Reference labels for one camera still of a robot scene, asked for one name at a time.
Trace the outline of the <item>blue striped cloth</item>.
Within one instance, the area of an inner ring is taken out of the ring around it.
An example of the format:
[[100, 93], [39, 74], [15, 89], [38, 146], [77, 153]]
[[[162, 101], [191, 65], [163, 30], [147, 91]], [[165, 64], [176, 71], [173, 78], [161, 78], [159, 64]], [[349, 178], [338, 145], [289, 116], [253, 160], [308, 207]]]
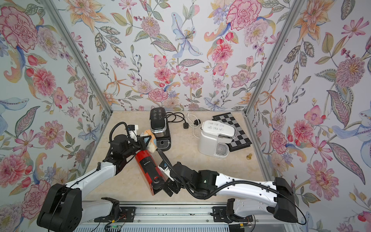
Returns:
[[154, 153], [157, 150], [157, 140], [151, 130], [146, 130], [140, 134], [141, 138], [144, 138], [146, 149], [149, 153]]

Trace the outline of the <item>red coffee machine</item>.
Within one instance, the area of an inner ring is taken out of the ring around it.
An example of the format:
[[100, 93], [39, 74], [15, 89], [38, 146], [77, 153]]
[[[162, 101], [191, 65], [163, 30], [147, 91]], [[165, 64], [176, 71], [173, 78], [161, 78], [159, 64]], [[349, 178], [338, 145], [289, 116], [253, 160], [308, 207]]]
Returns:
[[151, 194], [156, 195], [162, 191], [166, 181], [151, 154], [147, 150], [140, 151], [135, 159], [142, 170]]

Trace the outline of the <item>black coffee machine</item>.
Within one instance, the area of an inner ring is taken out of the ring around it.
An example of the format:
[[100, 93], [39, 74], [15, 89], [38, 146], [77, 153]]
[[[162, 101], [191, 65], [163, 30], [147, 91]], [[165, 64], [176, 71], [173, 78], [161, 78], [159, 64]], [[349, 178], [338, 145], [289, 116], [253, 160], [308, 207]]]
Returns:
[[171, 148], [171, 133], [168, 117], [163, 107], [153, 108], [150, 111], [150, 130], [154, 134], [157, 147], [162, 151]]

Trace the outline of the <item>white coffee machine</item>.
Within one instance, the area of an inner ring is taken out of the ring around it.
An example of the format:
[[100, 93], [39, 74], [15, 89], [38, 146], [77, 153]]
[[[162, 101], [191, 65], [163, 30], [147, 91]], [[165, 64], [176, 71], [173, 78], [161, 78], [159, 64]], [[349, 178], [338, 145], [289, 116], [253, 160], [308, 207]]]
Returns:
[[229, 147], [233, 139], [237, 136], [234, 126], [207, 120], [201, 125], [201, 134], [198, 142], [198, 151], [204, 155], [225, 159], [229, 155]]

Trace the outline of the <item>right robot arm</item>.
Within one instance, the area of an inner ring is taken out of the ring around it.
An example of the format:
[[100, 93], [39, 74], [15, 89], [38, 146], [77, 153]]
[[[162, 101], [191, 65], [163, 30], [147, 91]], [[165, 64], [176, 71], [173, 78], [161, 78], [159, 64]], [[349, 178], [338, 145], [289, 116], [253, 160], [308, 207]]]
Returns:
[[159, 169], [170, 181], [170, 191], [181, 189], [198, 200], [225, 195], [226, 214], [245, 218], [255, 214], [272, 214], [279, 221], [297, 223], [298, 208], [292, 187], [281, 177], [274, 181], [250, 181], [226, 176], [210, 170], [195, 171], [180, 162], [169, 166], [165, 161]]

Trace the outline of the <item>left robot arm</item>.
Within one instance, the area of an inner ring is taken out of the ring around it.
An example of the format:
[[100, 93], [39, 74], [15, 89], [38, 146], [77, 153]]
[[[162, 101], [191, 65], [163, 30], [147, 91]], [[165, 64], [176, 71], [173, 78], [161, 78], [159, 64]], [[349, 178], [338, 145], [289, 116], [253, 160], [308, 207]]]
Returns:
[[44, 200], [37, 225], [53, 232], [73, 232], [81, 223], [97, 218], [118, 220], [123, 213], [120, 202], [103, 197], [94, 202], [84, 199], [106, 180], [118, 175], [140, 151], [156, 148], [151, 131], [137, 135], [135, 125], [116, 124], [109, 134], [109, 149], [105, 159], [95, 169], [67, 184], [53, 185]]

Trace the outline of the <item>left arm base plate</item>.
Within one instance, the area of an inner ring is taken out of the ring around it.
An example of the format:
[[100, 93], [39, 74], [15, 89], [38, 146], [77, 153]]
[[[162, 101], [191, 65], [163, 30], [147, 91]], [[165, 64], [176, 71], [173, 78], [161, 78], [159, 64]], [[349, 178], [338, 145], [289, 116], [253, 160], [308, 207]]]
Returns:
[[121, 206], [118, 212], [111, 213], [108, 216], [98, 217], [94, 219], [94, 222], [101, 223], [127, 223], [134, 222], [134, 216], [136, 213], [136, 207], [132, 206]]

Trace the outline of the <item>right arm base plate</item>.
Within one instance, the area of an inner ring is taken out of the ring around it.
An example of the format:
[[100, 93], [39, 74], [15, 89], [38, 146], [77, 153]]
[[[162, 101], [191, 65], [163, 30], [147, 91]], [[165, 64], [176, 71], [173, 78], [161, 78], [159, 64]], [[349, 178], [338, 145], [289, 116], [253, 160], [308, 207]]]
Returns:
[[212, 207], [212, 212], [210, 213], [210, 215], [213, 217], [214, 222], [224, 222], [227, 224], [230, 224], [233, 222], [238, 222], [238, 223], [254, 222], [254, 218], [252, 215], [247, 216], [247, 217], [240, 217], [233, 213], [228, 213], [226, 206]]

